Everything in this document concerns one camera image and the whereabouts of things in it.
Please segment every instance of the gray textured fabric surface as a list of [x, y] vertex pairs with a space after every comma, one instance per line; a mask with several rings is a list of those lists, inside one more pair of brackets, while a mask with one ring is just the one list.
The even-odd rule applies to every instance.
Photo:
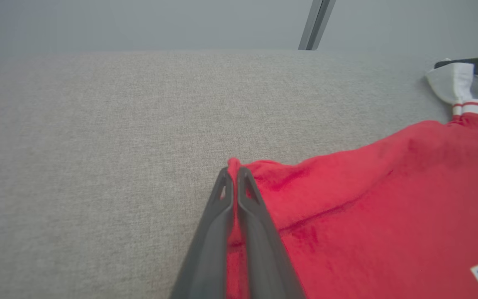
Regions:
[[166, 298], [230, 157], [298, 163], [450, 107], [435, 60], [95, 53], [0, 67], [0, 299]]

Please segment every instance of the gray wall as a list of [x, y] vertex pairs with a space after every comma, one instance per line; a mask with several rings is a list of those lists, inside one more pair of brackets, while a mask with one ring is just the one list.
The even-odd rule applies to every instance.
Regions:
[[310, 0], [0, 0], [0, 59], [72, 51], [297, 49]]
[[478, 0], [337, 0], [318, 50], [478, 57]]

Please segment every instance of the garment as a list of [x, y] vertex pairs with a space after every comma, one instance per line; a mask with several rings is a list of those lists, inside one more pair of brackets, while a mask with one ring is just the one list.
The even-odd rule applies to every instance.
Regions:
[[[438, 94], [455, 105], [450, 123], [424, 121], [294, 166], [245, 165], [307, 297], [478, 298], [470, 271], [478, 265], [478, 100], [469, 94], [470, 66], [427, 76], [435, 91], [451, 83], [451, 96], [447, 88]], [[459, 80], [468, 81], [464, 93], [455, 91]], [[240, 165], [229, 161], [234, 179]], [[228, 297], [245, 298], [237, 223], [228, 252]]]

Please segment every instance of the red fabric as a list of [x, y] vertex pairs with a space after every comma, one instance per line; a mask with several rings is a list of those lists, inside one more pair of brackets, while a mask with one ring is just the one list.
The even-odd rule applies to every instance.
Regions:
[[[230, 159], [236, 178], [240, 163]], [[307, 297], [478, 298], [478, 115], [354, 151], [248, 167]], [[239, 226], [228, 297], [247, 297]]]

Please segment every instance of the folded fabric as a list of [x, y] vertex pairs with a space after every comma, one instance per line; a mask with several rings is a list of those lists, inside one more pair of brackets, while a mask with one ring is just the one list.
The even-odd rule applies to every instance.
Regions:
[[[294, 166], [244, 165], [307, 297], [478, 298], [478, 100], [470, 76], [469, 65], [456, 63], [427, 75], [454, 105], [445, 125], [424, 121]], [[228, 164], [235, 180], [241, 163]], [[228, 252], [227, 295], [246, 298], [237, 223]]]

